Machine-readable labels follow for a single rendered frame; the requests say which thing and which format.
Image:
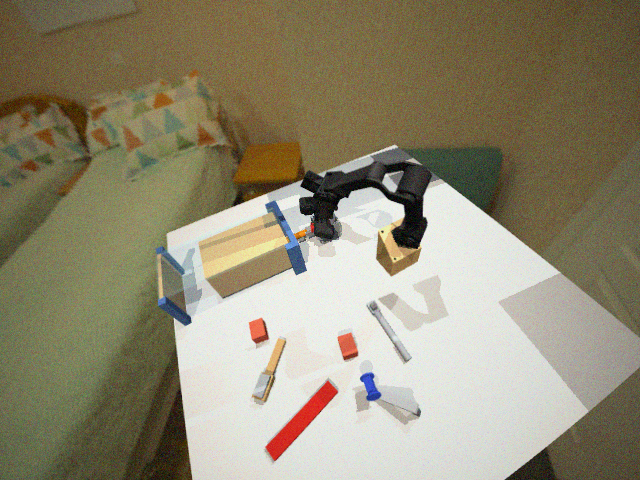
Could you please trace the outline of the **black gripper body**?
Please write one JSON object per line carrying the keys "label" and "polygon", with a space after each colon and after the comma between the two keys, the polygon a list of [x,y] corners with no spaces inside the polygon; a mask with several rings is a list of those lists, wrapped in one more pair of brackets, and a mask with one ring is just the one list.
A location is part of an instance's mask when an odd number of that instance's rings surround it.
{"label": "black gripper body", "polygon": [[320,200],[320,212],[318,216],[318,223],[314,226],[314,235],[316,237],[332,239],[334,236],[334,227],[331,225],[329,219],[333,219],[333,212],[338,210],[338,204],[335,206],[328,205],[319,196]]}

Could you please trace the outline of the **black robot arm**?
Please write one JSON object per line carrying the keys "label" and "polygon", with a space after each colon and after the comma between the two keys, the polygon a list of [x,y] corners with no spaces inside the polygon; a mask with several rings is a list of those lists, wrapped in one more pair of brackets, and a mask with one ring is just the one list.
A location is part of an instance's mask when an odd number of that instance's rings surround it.
{"label": "black robot arm", "polygon": [[[383,184],[385,174],[400,171],[404,171],[404,174],[395,192],[389,191]],[[425,166],[405,160],[391,163],[375,161],[348,173],[342,170],[327,171],[324,177],[308,170],[300,186],[316,194],[316,197],[299,198],[300,213],[319,214],[319,196],[328,205],[335,206],[340,199],[348,198],[351,191],[377,188],[389,200],[404,206],[401,224],[391,231],[398,246],[418,249],[428,226],[427,218],[423,216],[423,203],[431,177],[431,172]]]}

